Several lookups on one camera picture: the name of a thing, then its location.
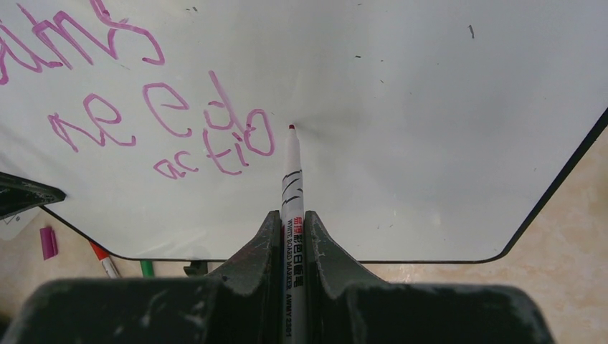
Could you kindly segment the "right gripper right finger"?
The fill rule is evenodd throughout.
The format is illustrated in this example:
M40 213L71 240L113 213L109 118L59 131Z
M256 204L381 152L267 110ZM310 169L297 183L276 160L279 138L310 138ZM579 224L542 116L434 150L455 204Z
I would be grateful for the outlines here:
M311 343L552 343L538 305L507 285L393 283L305 215Z

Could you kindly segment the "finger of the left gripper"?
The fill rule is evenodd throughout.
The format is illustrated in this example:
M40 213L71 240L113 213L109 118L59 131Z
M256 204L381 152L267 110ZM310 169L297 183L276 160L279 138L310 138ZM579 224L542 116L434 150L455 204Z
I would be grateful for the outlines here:
M65 198L58 188L1 172L1 219Z

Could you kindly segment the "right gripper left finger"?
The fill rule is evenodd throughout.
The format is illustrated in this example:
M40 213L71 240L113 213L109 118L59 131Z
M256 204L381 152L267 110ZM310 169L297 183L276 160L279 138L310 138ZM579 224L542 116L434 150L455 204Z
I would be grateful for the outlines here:
M280 216L195 277L59 279L24 303L3 343L279 343Z

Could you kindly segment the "pink marker cap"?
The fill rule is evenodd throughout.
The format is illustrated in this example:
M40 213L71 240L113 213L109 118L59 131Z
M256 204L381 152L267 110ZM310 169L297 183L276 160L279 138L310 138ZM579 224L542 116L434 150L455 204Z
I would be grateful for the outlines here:
M58 246L55 231L52 227L46 226L39 230L43 260L51 259L58 255Z

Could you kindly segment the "pink whiteboard marker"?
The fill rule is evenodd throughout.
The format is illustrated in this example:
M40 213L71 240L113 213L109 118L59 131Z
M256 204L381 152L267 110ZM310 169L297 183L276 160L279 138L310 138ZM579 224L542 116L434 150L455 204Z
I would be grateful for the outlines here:
M285 143L285 173L282 179L282 341L307 343L307 294L305 290L303 171L300 141L293 124Z

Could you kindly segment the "whiteboard with black frame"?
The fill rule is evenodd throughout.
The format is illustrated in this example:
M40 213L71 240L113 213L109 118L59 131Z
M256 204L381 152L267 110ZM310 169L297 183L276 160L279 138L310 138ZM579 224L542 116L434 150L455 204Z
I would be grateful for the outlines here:
M1 170L129 259L234 254L289 125L355 258L492 259L606 108L605 1L1 3Z

